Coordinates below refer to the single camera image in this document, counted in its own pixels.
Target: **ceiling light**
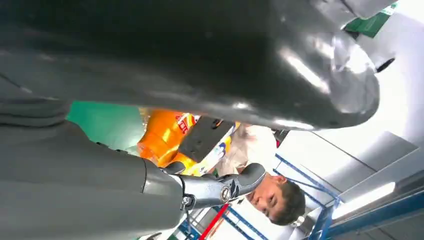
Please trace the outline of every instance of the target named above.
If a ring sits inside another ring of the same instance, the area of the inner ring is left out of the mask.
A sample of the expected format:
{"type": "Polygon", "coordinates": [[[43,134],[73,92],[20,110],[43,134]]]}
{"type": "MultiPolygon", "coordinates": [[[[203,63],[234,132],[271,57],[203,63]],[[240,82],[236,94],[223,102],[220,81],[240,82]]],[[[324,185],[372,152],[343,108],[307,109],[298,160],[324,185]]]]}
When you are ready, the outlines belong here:
{"type": "Polygon", "coordinates": [[[340,205],[336,210],[334,210],[332,214],[332,219],[338,219],[341,216],[344,216],[350,212],[353,212],[355,210],[358,210],[384,196],[387,196],[391,194],[395,190],[396,183],[390,182],[386,185],[383,185],[379,188],[376,188],[372,191],[369,191],[365,193],[364,195],[361,195],[352,201],[349,201],[343,205],[340,205]]]}

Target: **metal bolt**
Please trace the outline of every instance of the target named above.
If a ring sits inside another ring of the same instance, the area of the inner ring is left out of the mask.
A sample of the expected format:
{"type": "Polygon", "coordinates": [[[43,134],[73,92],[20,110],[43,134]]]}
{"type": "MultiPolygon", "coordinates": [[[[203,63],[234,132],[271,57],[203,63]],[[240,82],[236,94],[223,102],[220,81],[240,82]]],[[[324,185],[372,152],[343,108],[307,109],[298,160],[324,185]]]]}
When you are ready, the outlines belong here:
{"type": "Polygon", "coordinates": [[[190,205],[190,203],[192,203],[192,199],[190,197],[185,196],[185,197],[182,198],[182,204],[183,205],[187,206],[187,205],[190,205]]]}
{"type": "Polygon", "coordinates": [[[221,190],[221,200],[223,202],[227,202],[230,200],[230,188],[227,186],[224,186],[221,190]]]}

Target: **man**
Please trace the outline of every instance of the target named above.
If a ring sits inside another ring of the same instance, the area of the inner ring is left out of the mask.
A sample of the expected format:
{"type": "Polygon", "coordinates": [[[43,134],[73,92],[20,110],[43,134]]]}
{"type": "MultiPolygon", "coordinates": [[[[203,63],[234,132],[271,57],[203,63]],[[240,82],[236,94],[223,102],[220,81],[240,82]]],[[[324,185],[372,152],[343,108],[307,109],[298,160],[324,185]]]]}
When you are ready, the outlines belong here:
{"type": "MultiPolygon", "coordinates": [[[[270,172],[270,160],[275,157],[276,141],[268,127],[241,125],[234,133],[230,151],[216,165],[220,176],[240,173],[250,163],[260,163],[270,172]]],[[[266,174],[249,202],[273,224],[284,226],[305,213],[305,196],[300,187],[284,176],[266,174]]]]}

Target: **green wall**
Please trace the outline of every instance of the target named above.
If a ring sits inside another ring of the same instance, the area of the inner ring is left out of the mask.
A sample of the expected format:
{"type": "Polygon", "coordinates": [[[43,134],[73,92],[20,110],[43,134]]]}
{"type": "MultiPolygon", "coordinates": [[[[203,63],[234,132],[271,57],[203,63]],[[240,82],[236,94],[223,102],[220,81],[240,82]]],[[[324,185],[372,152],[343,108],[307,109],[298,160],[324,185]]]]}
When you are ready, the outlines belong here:
{"type": "Polygon", "coordinates": [[[67,119],[78,124],[90,140],[111,149],[134,146],[144,134],[142,117],[135,106],[77,101],[67,119]]]}

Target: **blue metal frame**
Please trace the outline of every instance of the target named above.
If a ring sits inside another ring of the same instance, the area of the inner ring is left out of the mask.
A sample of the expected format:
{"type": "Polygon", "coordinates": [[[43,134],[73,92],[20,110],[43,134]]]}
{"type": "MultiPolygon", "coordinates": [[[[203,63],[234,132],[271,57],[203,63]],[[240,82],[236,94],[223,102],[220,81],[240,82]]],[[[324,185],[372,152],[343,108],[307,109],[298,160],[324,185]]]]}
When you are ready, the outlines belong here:
{"type": "Polygon", "coordinates": [[[281,157],[277,153],[275,154],[275,156],[282,163],[286,164],[287,166],[289,166],[290,168],[292,168],[293,170],[295,170],[296,172],[298,172],[300,175],[302,175],[304,178],[306,178],[307,180],[309,180],[311,183],[313,183],[316,186],[318,186],[316,188],[317,190],[320,190],[321,192],[324,192],[324,193],[330,195],[334,199],[338,199],[339,198],[339,196],[337,196],[337,194],[335,194],[331,190],[327,189],[324,185],[322,185],[321,183],[317,182],[315,179],[313,179],[312,177],[310,177],[308,174],[304,173],[302,170],[300,170],[299,168],[297,168],[296,166],[294,166],[293,164],[291,164],[290,162],[288,162],[286,159],[284,159],[283,157],[281,157]]]}
{"type": "Polygon", "coordinates": [[[184,220],[179,226],[178,230],[180,230],[186,237],[191,240],[198,240],[200,238],[200,232],[198,232],[194,227],[190,227],[189,231],[189,223],[187,220],[184,220]]]}
{"type": "MultiPolygon", "coordinates": [[[[391,221],[423,209],[424,190],[338,223],[328,229],[326,237],[329,239],[367,226],[375,226],[381,222],[391,221]]],[[[319,234],[321,233],[317,231],[311,233],[311,236],[317,237],[319,234]]]]}
{"type": "Polygon", "coordinates": [[[235,228],[239,233],[241,233],[247,240],[255,240],[254,238],[250,237],[245,231],[243,231],[237,224],[235,224],[228,216],[222,215],[222,218],[227,221],[233,228],[235,228]]]}
{"type": "MultiPolygon", "coordinates": [[[[328,233],[329,227],[331,226],[331,223],[333,221],[333,219],[332,219],[333,211],[334,211],[334,209],[336,209],[339,206],[339,204],[341,202],[340,197],[337,196],[337,194],[333,193],[331,190],[327,189],[324,185],[322,185],[321,183],[317,182],[315,179],[313,179],[312,177],[310,177],[309,175],[304,173],[302,170],[300,170],[299,168],[297,168],[296,166],[294,166],[293,164],[291,164],[290,162],[285,160],[280,155],[275,154],[275,156],[280,160],[280,163],[286,164],[287,166],[289,166],[290,168],[292,168],[293,170],[298,172],[300,175],[302,175],[304,178],[306,178],[307,180],[309,180],[311,183],[313,183],[316,186],[286,177],[287,180],[292,181],[294,183],[305,185],[307,187],[316,189],[316,190],[321,191],[321,192],[324,192],[324,193],[330,195],[334,199],[333,206],[326,207],[322,202],[320,202],[319,200],[314,198],[312,195],[310,195],[306,191],[303,191],[303,193],[308,198],[310,198],[314,203],[318,204],[321,207],[321,212],[319,213],[318,219],[316,220],[316,223],[313,226],[313,229],[312,229],[308,239],[309,240],[325,240],[325,239],[327,239],[327,233],[328,233]]],[[[273,171],[276,174],[283,176],[280,172],[278,172],[278,170],[274,169],[273,171]]]]}
{"type": "Polygon", "coordinates": [[[240,222],[244,223],[246,226],[248,226],[256,235],[258,235],[262,240],[268,240],[260,231],[258,231],[256,228],[254,228],[246,219],[244,219],[236,210],[234,210],[232,207],[228,208],[228,211],[232,213],[234,216],[236,216],[240,222]]]}

